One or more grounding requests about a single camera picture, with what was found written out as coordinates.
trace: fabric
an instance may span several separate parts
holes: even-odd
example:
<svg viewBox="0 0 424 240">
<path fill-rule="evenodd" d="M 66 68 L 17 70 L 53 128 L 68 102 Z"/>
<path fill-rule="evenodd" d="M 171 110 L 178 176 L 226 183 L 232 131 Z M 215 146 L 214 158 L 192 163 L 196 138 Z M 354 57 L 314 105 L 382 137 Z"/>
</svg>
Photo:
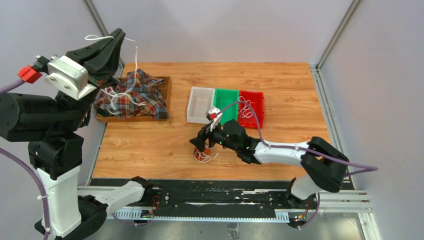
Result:
<svg viewBox="0 0 424 240">
<path fill-rule="evenodd" d="M 168 119 L 169 113 L 165 99 L 157 89 L 157 86 L 162 84 L 164 80 L 150 76 L 143 70 L 138 69 L 136 75 L 134 71 L 129 72 L 113 90 L 116 94 L 125 93 L 125 91 L 132 87 L 134 81 L 134 88 L 127 92 L 127 94 L 132 97 L 135 103 L 146 103 L 146 105 L 136 105 L 131 102 L 128 96 L 123 94 L 116 96 L 113 102 L 111 102 L 112 97 L 101 91 L 101 95 L 94 105 L 97 113 L 103 117 L 117 116 L 122 119 L 139 116 Z"/>
</svg>

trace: plastic container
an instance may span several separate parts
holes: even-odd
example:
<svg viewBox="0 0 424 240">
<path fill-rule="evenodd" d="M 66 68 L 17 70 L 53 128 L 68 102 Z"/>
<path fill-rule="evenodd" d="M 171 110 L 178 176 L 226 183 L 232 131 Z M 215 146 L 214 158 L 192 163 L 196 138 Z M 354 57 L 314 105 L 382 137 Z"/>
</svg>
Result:
<svg viewBox="0 0 424 240">
<path fill-rule="evenodd" d="M 234 103 L 239 100 L 239 91 L 238 90 L 230 90 L 230 89 L 220 89 L 217 88 L 215 90 L 215 99 L 213 100 L 213 105 L 220 110 L 224 109 L 226 106 Z M 227 109 L 221 118 L 221 124 L 225 124 L 226 122 L 234 119 L 237 121 L 237 116 L 239 112 L 239 104 L 234 104 L 229 109 Z"/>
<path fill-rule="evenodd" d="M 264 116 L 265 116 L 265 109 L 264 109 L 264 93 L 259 91 L 240 91 L 240 97 L 243 97 L 246 102 L 247 100 L 251 101 L 251 106 L 254 109 L 254 112 L 257 115 L 257 119 L 259 120 L 260 128 L 262 128 L 262 125 L 264 124 Z M 238 123 L 245 127 L 245 128 L 258 128 L 258 125 L 256 124 L 255 117 L 252 115 L 251 117 L 244 117 L 241 116 L 241 110 L 246 105 L 240 103 L 238 107 Z"/>
<path fill-rule="evenodd" d="M 208 124 L 206 113 L 214 103 L 215 88 L 191 87 L 190 99 L 187 107 L 187 122 L 195 124 Z"/>
</svg>

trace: cable tie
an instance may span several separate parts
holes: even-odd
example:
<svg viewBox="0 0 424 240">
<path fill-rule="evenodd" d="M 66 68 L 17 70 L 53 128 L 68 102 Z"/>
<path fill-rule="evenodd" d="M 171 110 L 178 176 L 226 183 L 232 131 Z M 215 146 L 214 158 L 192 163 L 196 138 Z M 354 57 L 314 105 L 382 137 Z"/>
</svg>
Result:
<svg viewBox="0 0 424 240">
<path fill-rule="evenodd" d="M 38 195 L 38 196 L 37 196 L 37 199 L 38 199 L 38 200 L 41 200 L 41 199 L 46 199 L 46 198 L 48 198 L 48 197 L 49 197 L 49 195 L 48 195 L 48 194 L 46 194 L 45 196 Z"/>
</svg>

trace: wooden tray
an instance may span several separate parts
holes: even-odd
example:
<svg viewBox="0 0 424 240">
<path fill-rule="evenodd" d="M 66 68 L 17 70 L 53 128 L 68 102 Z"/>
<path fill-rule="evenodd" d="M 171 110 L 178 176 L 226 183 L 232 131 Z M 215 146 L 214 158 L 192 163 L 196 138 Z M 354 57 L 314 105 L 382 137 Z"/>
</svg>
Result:
<svg viewBox="0 0 424 240">
<path fill-rule="evenodd" d="M 163 98 L 166 100 L 166 108 L 168 109 L 168 114 L 170 113 L 170 100 L 171 100 L 171 90 L 172 82 L 170 76 L 158 76 L 158 78 L 163 79 L 163 83 L 157 86 L 157 90 L 162 94 Z M 133 116 L 128 119 L 122 119 L 117 116 L 100 116 L 95 117 L 99 122 L 102 123 L 124 123 L 124 122 L 153 122 L 153 121 L 167 121 L 168 119 L 153 119 L 152 116 Z"/>
</svg>

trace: wooden table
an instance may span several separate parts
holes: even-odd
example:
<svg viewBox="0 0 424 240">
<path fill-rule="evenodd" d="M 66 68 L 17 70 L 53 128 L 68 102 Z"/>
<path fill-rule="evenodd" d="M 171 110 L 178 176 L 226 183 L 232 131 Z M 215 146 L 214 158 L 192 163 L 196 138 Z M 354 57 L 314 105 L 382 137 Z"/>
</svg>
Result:
<svg viewBox="0 0 424 240">
<path fill-rule="evenodd" d="M 216 145 L 208 163 L 198 163 L 189 139 L 202 124 L 187 123 L 192 86 L 259 91 L 264 94 L 263 137 L 297 143 L 319 136 L 329 141 L 307 63 L 172 62 L 139 63 L 152 76 L 170 76 L 168 121 L 108 123 L 93 178 L 291 180 L 305 171 L 285 164 L 246 164 Z M 124 75 L 135 64 L 125 65 Z M 247 134 L 258 137 L 256 129 Z"/>
</svg>

